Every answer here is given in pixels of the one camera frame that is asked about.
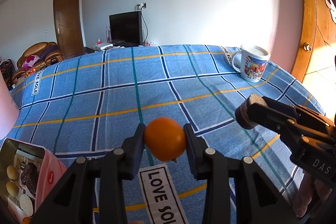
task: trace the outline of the food package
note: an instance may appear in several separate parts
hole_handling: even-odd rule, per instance
[[[44,147],[5,138],[0,148],[0,196],[22,223],[34,215],[65,171]]]

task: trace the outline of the screw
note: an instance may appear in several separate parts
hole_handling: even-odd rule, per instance
[[[115,155],[122,155],[124,153],[124,150],[122,148],[116,148],[113,150],[113,153]]]
[[[302,137],[302,140],[303,140],[305,143],[309,143],[309,139],[308,139],[306,136],[303,136],[303,137]]]
[[[86,158],[85,158],[85,157],[78,157],[78,158],[76,159],[76,162],[77,162],[78,164],[83,164],[83,163],[85,163],[85,161],[86,161]]]
[[[208,155],[213,155],[214,153],[216,153],[216,150],[213,148],[207,148],[205,150],[205,153],[207,153]]]
[[[251,164],[253,163],[253,159],[249,156],[246,156],[243,158],[243,161],[246,163],[246,164]]]

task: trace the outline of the blue plaid bedsheet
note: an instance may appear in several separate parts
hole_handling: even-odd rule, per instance
[[[261,126],[242,129],[234,111],[257,93],[323,113],[301,83],[274,63],[268,63],[259,83],[249,83],[217,46],[134,47],[64,60],[43,71],[39,93],[32,96],[34,77],[12,91],[20,115],[8,136],[45,146],[66,166],[78,156],[103,156],[132,136],[139,122],[167,116],[181,126],[190,123],[199,138],[226,156],[252,156],[289,202],[302,170],[290,162],[290,151],[276,133]],[[144,153],[141,166],[149,164]],[[201,223],[205,181],[194,180],[185,153],[168,167],[189,223]],[[95,193],[99,207],[99,180]],[[128,220],[150,223],[138,177],[124,183],[124,194]],[[230,200],[234,223],[233,186]],[[98,209],[93,218],[98,224]]]

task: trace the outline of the pink wall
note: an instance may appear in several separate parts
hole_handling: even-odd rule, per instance
[[[300,40],[302,0],[279,0],[278,26],[270,60],[291,72]]]
[[[19,116],[19,109],[10,95],[3,77],[0,77],[0,140],[2,140],[14,126],[17,117]]]

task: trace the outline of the pink cushion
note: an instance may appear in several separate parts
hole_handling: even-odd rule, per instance
[[[31,68],[40,58],[37,55],[28,56],[22,64],[22,68],[29,69]]]

